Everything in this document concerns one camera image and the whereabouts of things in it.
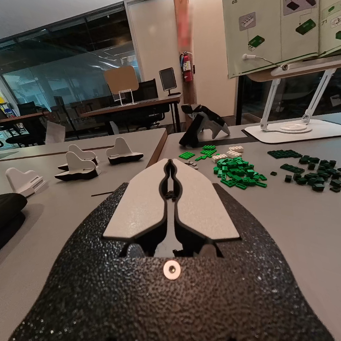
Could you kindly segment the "black framed sign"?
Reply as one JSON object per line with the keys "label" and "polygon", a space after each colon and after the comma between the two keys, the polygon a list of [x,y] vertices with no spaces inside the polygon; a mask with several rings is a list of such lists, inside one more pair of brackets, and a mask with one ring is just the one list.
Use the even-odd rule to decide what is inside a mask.
{"label": "black framed sign", "polygon": [[159,71],[163,91],[168,91],[168,96],[181,95],[181,92],[171,93],[172,89],[177,88],[176,78],[172,67]]}

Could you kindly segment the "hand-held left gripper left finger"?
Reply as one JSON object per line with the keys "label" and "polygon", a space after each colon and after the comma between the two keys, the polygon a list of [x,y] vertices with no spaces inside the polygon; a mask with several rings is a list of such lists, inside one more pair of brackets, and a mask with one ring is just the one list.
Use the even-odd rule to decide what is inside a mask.
{"label": "hand-held left gripper left finger", "polygon": [[170,160],[162,159],[138,173],[128,184],[103,237],[140,245],[154,256],[167,234],[167,182]]}

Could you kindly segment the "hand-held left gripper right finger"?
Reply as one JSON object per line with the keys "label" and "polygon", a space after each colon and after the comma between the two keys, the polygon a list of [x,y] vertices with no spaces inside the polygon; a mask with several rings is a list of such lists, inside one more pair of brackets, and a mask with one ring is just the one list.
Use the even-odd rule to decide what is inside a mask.
{"label": "hand-held left gripper right finger", "polygon": [[218,242],[236,241],[240,235],[212,182],[178,159],[171,160],[177,196],[174,231],[182,250],[175,256],[218,256]]}

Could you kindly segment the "pile of bright green pieces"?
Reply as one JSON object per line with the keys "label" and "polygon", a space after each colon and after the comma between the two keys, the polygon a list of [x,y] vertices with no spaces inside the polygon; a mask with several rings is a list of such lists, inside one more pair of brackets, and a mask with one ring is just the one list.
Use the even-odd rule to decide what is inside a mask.
{"label": "pile of bright green pieces", "polygon": [[218,180],[228,188],[241,190],[260,187],[267,188],[267,178],[254,170],[254,165],[240,156],[219,159],[213,167],[213,173]]}

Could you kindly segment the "white book stand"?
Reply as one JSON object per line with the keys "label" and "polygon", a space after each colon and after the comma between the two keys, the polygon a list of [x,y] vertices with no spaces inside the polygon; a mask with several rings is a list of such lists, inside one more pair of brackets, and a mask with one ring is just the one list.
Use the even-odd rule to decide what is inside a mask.
{"label": "white book stand", "polygon": [[[272,70],[263,70],[249,74],[249,78],[254,81],[265,82],[271,80],[272,83],[260,125],[246,127],[245,131],[255,139],[266,144],[281,144],[339,137],[341,135],[340,125],[333,122],[312,119],[312,116],[332,75],[340,68],[340,64],[341,57],[340,55],[336,55],[283,64]],[[318,71],[324,71],[324,74],[302,118],[296,121],[268,124],[268,117],[280,81],[291,76],[311,74]]]}

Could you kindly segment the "spare gripper finger part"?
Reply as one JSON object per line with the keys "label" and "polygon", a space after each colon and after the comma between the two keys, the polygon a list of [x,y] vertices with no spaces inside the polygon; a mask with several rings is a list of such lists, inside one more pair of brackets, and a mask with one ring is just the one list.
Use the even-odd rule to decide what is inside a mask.
{"label": "spare gripper finger part", "polygon": [[75,153],[81,160],[91,160],[96,165],[99,164],[99,159],[93,151],[83,151],[77,145],[69,145],[69,152]]}
{"label": "spare gripper finger part", "polygon": [[115,145],[106,150],[106,156],[111,165],[139,161],[144,155],[139,152],[132,152],[125,139],[118,137]]}
{"label": "spare gripper finger part", "polygon": [[58,180],[91,180],[101,173],[100,168],[92,160],[82,160],[72,151],[66,153],[66,161],[69,170],[55,175]]}

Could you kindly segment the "wooden desk with black legs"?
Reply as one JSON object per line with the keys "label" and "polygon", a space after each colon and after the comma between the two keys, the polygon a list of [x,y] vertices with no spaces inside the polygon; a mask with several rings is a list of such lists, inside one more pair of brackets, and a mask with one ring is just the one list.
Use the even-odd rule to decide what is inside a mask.
{"label": "wooden desk with black legs", "polygon": [[180,100],[182,98],[182,93],[175,93],[174,95],[168,95],[166,98],[157,98],[157,99],[150,99],[150,100],[144,100],[144,101],[138,101],[127,105],[118,105],[118,106],[111,106],[106,107],[103,109],[94,110],[91,112],[80,114],[80,117],[94,117],[94,116],[102,116],[106,114],[112,114],[115,112],[124,112],[127,110],[132,109],[138,109],[138,108],[144,108],[144,107],[154,107],[156,105],[161,104],[168,104],[170,108],[172,109],[174,107],[174,113],[172,114],[172,118],[175,119],[174,123],[174,131],[176,133],[181,132],[181,123],[180,123],[180,116],[179,116],[179,110],[178,110],[178,104],[180,103]]}
{"label": "wooden desk with black legs", "polygon": [[46,115],[44,113],[34,113],[34,114],[29,114],[26,116],[17,116],[17,117],[11,117],[11,118],[1,118],[0,123],[1,126],[13,126],[18,123],[23,123],[24,120],[32,119],[34,117],[43,117],[46,119]]}

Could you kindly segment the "tan board on stand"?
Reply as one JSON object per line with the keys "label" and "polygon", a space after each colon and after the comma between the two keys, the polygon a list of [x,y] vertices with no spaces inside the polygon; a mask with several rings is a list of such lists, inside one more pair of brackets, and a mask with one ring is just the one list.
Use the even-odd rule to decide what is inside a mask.
{"label": "tan board on stand", "polygon": [[[133,66],[125,66],[106,70],[103,73],[112,95],[119,95],[121,106],[134,105],[133,91],[138,90],[139,83]],[[132,102],[123,104],[121,94],[131,93]]]}

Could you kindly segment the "shelf with coloured bins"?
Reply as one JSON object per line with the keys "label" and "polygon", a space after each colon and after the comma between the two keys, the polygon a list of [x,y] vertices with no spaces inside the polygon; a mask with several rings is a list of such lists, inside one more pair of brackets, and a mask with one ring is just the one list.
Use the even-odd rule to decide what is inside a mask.
{"label": "shelf with coloured bins", "polygon": [[8,107],[7,100],[0,96],[0,109],[6,116],[6,118],[15,117],[15,113]]}

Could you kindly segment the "black office chair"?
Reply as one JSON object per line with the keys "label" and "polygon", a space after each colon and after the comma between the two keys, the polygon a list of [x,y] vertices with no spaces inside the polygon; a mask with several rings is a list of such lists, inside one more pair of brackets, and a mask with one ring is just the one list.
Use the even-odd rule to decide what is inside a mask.
{"label": "black office chair", "polygon": [[[155,79],[139,83],[139,88],[134,95],[136,101],[140,102],[157,98],[158,92]],[[165,118],[165,112],[161,111],[162,109],[164,109],[162,106],[144,109],[142,118],[136,123],[136,125],[138,125],[136,130],[141,128],[150,130],[151,127],[159,126],[160,121]]]}
{"label": "black office chair", "polygon": [[[38,113],[38,109],[42,107],[36,106],[34,101],[19,104],[18,109],[21,116],[26,116],[29,114]],[[32,119],[24,120],[23,126],[28,134],[18,135],[6,139],[6,143],[18,144],[19,147],[22,145],[29,147],[29,145],[44,145],[46,137],[46,129],[40,121],[39,117],[34,117]]]}

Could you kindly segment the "black fabric item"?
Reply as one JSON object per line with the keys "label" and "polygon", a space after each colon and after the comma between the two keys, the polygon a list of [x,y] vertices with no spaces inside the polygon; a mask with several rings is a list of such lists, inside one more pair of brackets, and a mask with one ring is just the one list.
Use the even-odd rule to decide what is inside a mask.
{"label": "black fabric item", "polygon": [[21,228],[25,221],[22,209],[27,199],[17,193],[0,195],[0,248],[2,249]]}

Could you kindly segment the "pile of dark green pieces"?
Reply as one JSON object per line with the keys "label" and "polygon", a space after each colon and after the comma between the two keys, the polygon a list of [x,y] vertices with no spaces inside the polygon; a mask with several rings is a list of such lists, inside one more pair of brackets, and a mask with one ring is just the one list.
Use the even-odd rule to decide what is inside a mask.
{"label": "pile of dark green pieces", "polygon": [[292,182],[300,186],[309,186],[314,192],[319,193],[326,190],[340,193],[341,169],[339,161],[334,159],[320,159],[309,155],[303,155],[301,158],[283,158],[277,160],[285,161],[283,164],[287,163],[305,169],[305,172],[302,174],[294,174],[281,169],[285,172],[284,182]]}

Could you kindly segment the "white door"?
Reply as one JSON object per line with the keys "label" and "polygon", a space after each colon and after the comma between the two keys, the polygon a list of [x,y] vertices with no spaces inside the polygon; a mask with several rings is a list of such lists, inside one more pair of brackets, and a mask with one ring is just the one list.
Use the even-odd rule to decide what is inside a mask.
{"label": "white door", "polygon": [[197,103],[221,117],[234,116],[237,79],[228,78],[222,1],[194,0],[190,3]]}

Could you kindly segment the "white paper sheet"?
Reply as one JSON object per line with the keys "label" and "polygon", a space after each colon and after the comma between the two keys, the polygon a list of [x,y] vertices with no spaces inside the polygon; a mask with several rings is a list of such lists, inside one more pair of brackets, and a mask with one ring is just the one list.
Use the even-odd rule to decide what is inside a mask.
{"label": "white paper sheet", "polygon": [[63,143],[66,138],[65,126],[47,121],[45,144]]}

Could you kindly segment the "red fire extinguisher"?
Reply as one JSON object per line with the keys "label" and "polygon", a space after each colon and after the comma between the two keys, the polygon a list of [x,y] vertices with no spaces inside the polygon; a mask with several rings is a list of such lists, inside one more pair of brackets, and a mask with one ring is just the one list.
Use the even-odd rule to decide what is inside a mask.
{"label": "red fire extinguisher", "polygon": [[181,52],[179,56],[182,78],[185,83],[191,83],[195,74],[194,57],[192,52]]}

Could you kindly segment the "spare hand-held gripper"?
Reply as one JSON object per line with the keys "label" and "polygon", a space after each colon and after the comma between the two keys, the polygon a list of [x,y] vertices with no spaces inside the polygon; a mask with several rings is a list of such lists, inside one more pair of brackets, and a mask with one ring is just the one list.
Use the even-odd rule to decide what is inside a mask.
{"label": "spare hand-held gripper", "polygon": [[181,106],[181,109],[185,114],[195,115],[190,127],[179,141],[181,146],[196,147],[199,142],[198,134],[203,130],[205,125],[207,125],[207,127],[211,130],[212,139],[215,139],[220,131],[230,135],[226,122],[218,114],[211,111],[206,106],[198,105],[193,109],[190,104],[185,104]]}

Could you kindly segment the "wooden pillar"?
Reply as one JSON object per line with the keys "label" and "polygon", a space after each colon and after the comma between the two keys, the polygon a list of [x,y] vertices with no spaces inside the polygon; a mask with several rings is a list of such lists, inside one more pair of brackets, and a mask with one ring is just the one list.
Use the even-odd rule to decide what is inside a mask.
{"label": "wooden pillar", "polygon": [[[177,44],[179,55],[181,52],[193,53],[193,9],[189,0],[174,0]],[[185,104],[195,104],[196,95],[194,79],[185,83],[182,78],[183,100]]]}

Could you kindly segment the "white layered plastic part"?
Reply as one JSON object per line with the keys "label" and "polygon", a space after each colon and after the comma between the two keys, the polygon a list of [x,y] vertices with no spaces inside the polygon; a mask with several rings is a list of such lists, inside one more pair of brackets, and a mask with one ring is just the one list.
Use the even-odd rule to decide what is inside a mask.
{"label": "white layered plastic part", "polygon": [[21,194],[26,198],[36,193],[46,184],[43,177],[33,170],[23,173],[12,167],[6,170],[6,177],[13,192]]}

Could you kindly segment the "lego instruction booklet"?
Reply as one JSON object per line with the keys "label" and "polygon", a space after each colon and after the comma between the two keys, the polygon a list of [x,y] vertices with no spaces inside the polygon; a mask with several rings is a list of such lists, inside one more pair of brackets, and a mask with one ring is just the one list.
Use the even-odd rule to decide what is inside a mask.
{"label": "lego instruction booklet", "polygon": [[340,53],[340,0],[222,4],[229,79]]}

